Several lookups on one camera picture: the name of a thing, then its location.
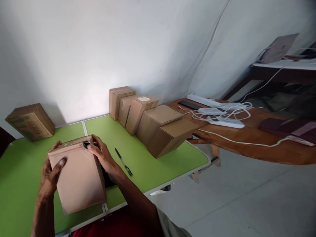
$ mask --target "white power strip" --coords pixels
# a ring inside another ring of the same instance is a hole
[[[210,124],[215,124],[215,125],[220,125],[220,126],[233,127],[233,128],[243,128],[245,126],[241,121],[237,119],[232,119],[232,118],[211,118],[210,116],[208,116],[206,119],[209,119],[208,122]]]
[[[203,115],[225,115],[227,112],[221,111],[216,108],[202,108],[197,110],[200,114]]]
[[[206,99],[197,95],[187,95],[187,98],[190,100],[193,100],[195,102],[201,103],[203,105],[207,105],[209,107],[214,107],[214,106],[221,106],[222,103],[216,102],[213,99]]]
[[[247,109],[250,108],[250,106],[241,103],[223,103],[223,105],[221,106],[221,109],[223,110],[236,110],[241,108]]]

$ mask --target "green table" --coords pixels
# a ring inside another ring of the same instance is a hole
[[[1,236],[30,235],[41,167],[47,150],[58,140],[66,142],[92,133],[107,144],[115,161],[126,172],[114,150],[118,149],[133,173],[131,180],[143,193],[158,190],[210,164],[208,157],[187,142],[177,150],[155,159],[136,136],[130,136],[110,116],[58,128],[53,137],[33,143],[26,139],[16,140],[0,159]],[[57,192],[54,198],[55,233],[64,235],[124,205],[123,195],[114,187],[107,190],[108,211],[104,212],[103,205],[95,205],[65,216]]]

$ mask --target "red shirt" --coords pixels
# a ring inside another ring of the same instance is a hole
[[[73,237],[95,236],[152,236],[150,231],[142,225],[137,217],[133,216],[129,207],[125,206],[107,216],[104,220],[96,220],[78,230]]]

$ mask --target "pen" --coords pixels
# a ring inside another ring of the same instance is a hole
[[[133,174],[132,174],[132,172],[131,172],[131,170],[126,166],[126,164],[125,164],[125,162],[123,161],[123,158],[121,157],[121,155],[119,154],[119,152],[118,152],[118,150],[116,150],[116,148],[114,148],[115,149],[115,151],[116,151],[116,153],[117,153],[117,155],[118,155],[118,157],[119,157],[119,159],[121,160],[121,162],[123,163],[123,165],[124,165],[124,167],[125,167],[125,169],[127,170],[127,172],[128,172],[128,174],[129,174],[129,176],[133,176]]]

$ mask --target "wooden table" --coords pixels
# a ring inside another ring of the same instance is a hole
[[[183,111],[178,106],[178,102],[181,100],[186,100],[191,103],[198,104],[204,108],[207,106],[196,103],[188,99],[179,99],[172,102],[169,106],[176,109],[181,113],[189,112]],[[275,135],[263,132],[258,129],[259,124],[267,118],[282,119],[272,113],[265,112],[263,109],[251,109],[249,110],[251,117],[242,122],[245,127],[242,129],[230,128],[224,126],[218,126],[213,124],[208,124],[205,121],[199,121],[192,118],[192,114],[186,114],[185,118],[200,125],[200,129],[205,131],[214,132],[216,134],[222,135],[223,137],[229,138],[237,142],[247,142],[247,143],[257,143],[273,145],[282,138]],[[245,114],[241,113],[237,115],[237,118],[244,117]],[[227,141],[217,135],[202,132],[196,130],[194,136],[200,138],[198,143],[211,144],[214,147],[220,147],[222,149],[247,156],[250,158],[269,161],[274,163],[289,164],[289,165],[309,165],[316,163],[316,146],[310,147],[293,141],[283,141],[280,145],[275,147],[265,147],[257,145],[246,145]]]

